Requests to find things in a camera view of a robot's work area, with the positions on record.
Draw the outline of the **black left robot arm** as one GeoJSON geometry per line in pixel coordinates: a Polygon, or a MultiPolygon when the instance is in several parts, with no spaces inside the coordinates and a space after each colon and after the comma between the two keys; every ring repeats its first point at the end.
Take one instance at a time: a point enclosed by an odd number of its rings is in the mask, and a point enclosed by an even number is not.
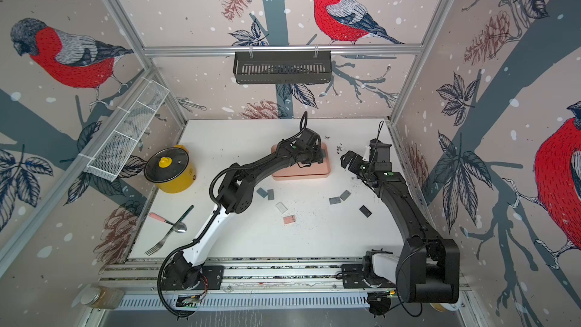
{"type": "Polygon", "coordinates": [[[243,213],[251,206],[260,182],[295,164],[310,167],[323,160],[320,135],[304,127],[292,137],[281,140],[273,153],[260,160],[245,165],[234,163],[221,171],[209,188],[215,209],[192,242],[166,256],[159,269],[157,291],[168,287],[181,290],[196,287],[202,279],[208,254],[228,225],[230,216],[243,213]]]}

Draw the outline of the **pink plastic storage tray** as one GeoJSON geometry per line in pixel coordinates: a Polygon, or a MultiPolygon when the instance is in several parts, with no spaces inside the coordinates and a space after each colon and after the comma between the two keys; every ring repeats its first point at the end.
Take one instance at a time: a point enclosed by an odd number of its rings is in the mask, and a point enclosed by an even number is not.
{"type": "Polygon", "coordinates": [[[276,181],[291,181],[291,180],[309,180],[309,179],[323,179],[331,174],[331,162],[328,157],[328,147],[323,142],[323,162],[313,163],[309,167],[298,163],[292,167],[279,170],[272,175],[276,181]]]}

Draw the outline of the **teal eraser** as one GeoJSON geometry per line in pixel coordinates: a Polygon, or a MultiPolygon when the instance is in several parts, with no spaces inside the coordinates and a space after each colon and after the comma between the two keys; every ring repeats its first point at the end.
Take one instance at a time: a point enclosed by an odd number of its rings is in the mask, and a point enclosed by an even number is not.
{"type": "Polygon", "coordinates": [[[262,188],[257,189],[257,193],[262,197],[266,198],[268,196],[268,192],[262,188]]]}

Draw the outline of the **black eraser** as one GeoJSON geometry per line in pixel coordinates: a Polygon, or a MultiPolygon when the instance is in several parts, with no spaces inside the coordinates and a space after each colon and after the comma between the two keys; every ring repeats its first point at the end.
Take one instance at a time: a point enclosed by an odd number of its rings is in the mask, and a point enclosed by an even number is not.
{"type": "Polygon", "coordinates": [[[367,218],[369,218],[372,215],[372,212],[366,207],[366,206],[361,206],[359,209],[367,218]]]}

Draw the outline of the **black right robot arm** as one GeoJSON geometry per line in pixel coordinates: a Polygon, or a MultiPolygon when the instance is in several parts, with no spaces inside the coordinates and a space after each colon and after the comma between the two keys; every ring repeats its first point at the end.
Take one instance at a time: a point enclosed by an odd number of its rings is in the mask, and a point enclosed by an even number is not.
{"type": "Polygon", "coordinates": [[[372,287],[383,282],[395,284],[399,299],[405,303],[455,304],[460,287],[458,245],[432,227],[411,197],[402,174],[392,170],[390,145],[373,139],[368,160],[348,151],[340,163],[383,201],[403,240],[398,257],[388,251],[367,251],[363,280],[372,287]]]}

